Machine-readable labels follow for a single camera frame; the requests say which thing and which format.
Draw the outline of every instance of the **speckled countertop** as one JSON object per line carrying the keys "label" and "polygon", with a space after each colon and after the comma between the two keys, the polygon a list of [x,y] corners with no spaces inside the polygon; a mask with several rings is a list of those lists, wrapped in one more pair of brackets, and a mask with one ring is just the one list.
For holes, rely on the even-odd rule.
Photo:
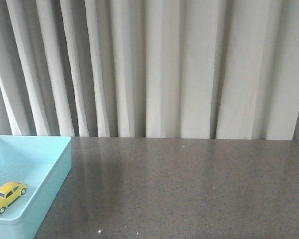
{"label": "speckled countertop", "polygon": [[36,239],[299,239],[299,141],[72,139]]}

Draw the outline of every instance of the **plastic tray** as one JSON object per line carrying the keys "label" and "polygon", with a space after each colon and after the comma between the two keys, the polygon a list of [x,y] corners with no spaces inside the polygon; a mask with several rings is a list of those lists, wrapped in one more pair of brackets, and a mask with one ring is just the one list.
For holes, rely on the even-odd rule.
{"label": "plastic tray", "polygon": [[0,215],[0,239],[35,236],[71,168],[71,138],[0,136],[0,186],[28,184],[27,193]]}

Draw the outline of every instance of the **white curtain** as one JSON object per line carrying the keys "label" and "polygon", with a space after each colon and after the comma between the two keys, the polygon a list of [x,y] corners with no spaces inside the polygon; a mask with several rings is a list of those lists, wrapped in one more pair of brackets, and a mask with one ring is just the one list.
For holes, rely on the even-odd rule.
{"label": "white curtain", "polygon": [[299,0],[0,0],[0,134],[299,139]]}

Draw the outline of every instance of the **car wheel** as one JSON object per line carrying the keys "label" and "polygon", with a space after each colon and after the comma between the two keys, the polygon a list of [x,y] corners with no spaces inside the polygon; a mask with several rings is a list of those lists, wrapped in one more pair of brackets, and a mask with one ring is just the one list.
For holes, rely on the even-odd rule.
{"label": "car wheel", "polygon": [[23,188],[22,190],[21,190],[21,195],[23,195],[23,194],[25,194],[26,193],[26,188]]}
{"label": "car wheel", "polygon": [[5,212],[5,207],[0,208],[0,214]]}

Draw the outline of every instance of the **yellow toy car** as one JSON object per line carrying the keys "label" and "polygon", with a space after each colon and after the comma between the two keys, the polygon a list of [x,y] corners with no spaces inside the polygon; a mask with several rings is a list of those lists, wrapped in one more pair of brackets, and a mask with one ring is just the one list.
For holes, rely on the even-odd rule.
{"label": "yellow toy car", "polygon": [[26,183],[8,182],[0,187],[0,214],[18,197],[26,193],[28,185]]}

